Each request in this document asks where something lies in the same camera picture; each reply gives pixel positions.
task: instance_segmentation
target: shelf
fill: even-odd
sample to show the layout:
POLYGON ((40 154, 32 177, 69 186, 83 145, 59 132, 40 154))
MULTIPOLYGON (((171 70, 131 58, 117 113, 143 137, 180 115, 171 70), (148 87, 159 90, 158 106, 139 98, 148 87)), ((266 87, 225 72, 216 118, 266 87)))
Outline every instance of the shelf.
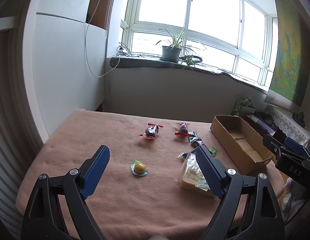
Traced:
MULTIPOLYGON (((97 6, 98 0, 90 0, 88 6, 88 16, 91 17, 94 13, 94 10, 97 6)), ((98 8, 95 12, 95 15, 91 21, 92 25, 105 29, 105 21, 106 21, 106 14, 108 8, 109 0, 100 0, 98 8)))

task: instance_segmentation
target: table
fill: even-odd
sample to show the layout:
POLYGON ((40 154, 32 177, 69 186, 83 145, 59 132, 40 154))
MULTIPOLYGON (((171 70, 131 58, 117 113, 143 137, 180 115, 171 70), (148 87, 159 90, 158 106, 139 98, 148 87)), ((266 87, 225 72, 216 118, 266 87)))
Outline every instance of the table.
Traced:
POLYGON ((304 147, 310 148, 310 130, 306 126, 302 128, 295 122, 292 113, 272 105, 267 105, 265 112, 271 114, 274 123, 287 137, 292 138, 304 147))
MULTIPOLYGON (((174 120, 154 119, 85 110, 74 112, 47 140, 29 168, 16 199, 23 214, 33 186, 41 173, 49 177, 65 175, 91 158, 101 144, 110 149, 110 161, 95 193, 86 200, 96 223, 107 240, 147 240, 156 234, 170 240, 198 240, 210 222, 218 198, 212 198, 179 185, 181 152, 193 149, 188 138, 175 136, 174 120), (138 135, 148 123, 163 125, 155 140, 138 135), (132 159, 145 163, 149 172, 135 177, 130 172, 132 159)), ((210 131, 210 123, 189 122, 207 147, 217 147, 216 158, 237 170, 229 155, 210 131)), ((255 171, 266 173, 277 197, 284 191, 279 171, 271 161, 255 171)), ((235 215, 239 224, 246 196, 241 197, 235 215)), ((61 198, 61 209, 71 236, 79 238, 61 198)))

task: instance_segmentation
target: yellow candy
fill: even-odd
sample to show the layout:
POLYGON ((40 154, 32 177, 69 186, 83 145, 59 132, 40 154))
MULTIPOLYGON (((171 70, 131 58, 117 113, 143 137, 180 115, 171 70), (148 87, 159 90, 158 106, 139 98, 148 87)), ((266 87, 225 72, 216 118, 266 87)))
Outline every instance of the yellow candy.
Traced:
POLYGON ((138 174, 143 174, 146 171, 147 166, 141 162, 136 163, 134 167, 134 171, 138 174))

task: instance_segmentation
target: metal screw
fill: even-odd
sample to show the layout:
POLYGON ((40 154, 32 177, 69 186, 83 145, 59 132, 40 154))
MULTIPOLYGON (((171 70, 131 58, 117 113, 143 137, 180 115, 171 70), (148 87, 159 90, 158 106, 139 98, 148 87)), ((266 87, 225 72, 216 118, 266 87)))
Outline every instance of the metal screw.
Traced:
POLYGON ((234 170, 234 169, 228 169, 228 170, 227 170, 227 173, 228 173, 228 174, 231 174, 231 175, 234 175, 234 174, 236 174, 236 170, 234 170))
POLYGON ((264 173, 260 173, 259 176, 260 176, 261 179, 266 179, 267 178, 267 176, 264 173))
POLYGON ((70 175, 76 175, 78 173, 78 170, 77 169, 72 169, 69 174, 70 175))
POLYGON ((47 175, 46 175, 45 173, 43 173, 43 174, 40 174, 38 178, 39 178, 40 180, 43 180, 43 179, 45 179, 46 177, 47 177, 47 175))

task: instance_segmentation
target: blue gripper pad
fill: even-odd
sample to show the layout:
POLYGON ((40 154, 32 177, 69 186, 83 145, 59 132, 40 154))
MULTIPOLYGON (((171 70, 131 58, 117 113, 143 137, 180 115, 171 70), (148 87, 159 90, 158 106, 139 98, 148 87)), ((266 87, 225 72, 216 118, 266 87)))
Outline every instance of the blue gripper pad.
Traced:
POLYGON ((99 153, 97 151, 93 158, 95 158, 95 160, 93 160, 92 165, 83 177, 83 189, 80 193, 83 200, 93 195, 110 160, 110 149, 107 146, 103 146, 101 151, 99 153))
POLYGON ((291 148, 296 154, 303 155, 304 148, 302 145, 291 139, 290 137, 286 137, 284 140, 285 146, 291 148))
POLYGON ((205 146, 196 148, 196 161, 198 166, 200 167, 204 178, 206 179, 209 188, 212 193, 218 196, 219 199, 222 199, 225 195, 225 190, 223 188, 223 179, 226 179, 225 173, 223 174, 223 170, 216 162, 216 160, 211 156, 207 149, 204 149, 205 146))

